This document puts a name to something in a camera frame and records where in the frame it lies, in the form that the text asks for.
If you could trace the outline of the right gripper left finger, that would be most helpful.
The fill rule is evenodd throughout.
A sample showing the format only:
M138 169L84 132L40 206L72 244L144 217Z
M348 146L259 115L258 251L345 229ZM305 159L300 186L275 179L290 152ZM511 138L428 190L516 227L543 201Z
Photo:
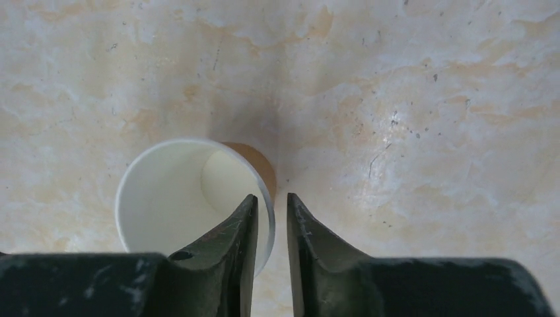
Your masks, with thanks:
M169 256L1 254L2 316L249 316L258 199Z

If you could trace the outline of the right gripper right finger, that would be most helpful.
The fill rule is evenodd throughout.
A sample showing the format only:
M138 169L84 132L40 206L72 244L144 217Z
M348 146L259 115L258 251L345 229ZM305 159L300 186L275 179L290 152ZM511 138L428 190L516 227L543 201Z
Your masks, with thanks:
M375 258L287 196L295 316L553 316L534 276L505 258Z

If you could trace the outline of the brown paper coffee cup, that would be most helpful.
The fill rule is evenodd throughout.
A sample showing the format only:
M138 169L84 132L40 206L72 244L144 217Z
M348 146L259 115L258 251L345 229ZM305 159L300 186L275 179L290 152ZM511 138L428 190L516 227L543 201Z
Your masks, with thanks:
M258 200L255 271L265 267L275 240L276 173L255 148L183 138L141 153L118 186L114 213L128 252L166 256L229 217L247 195Z

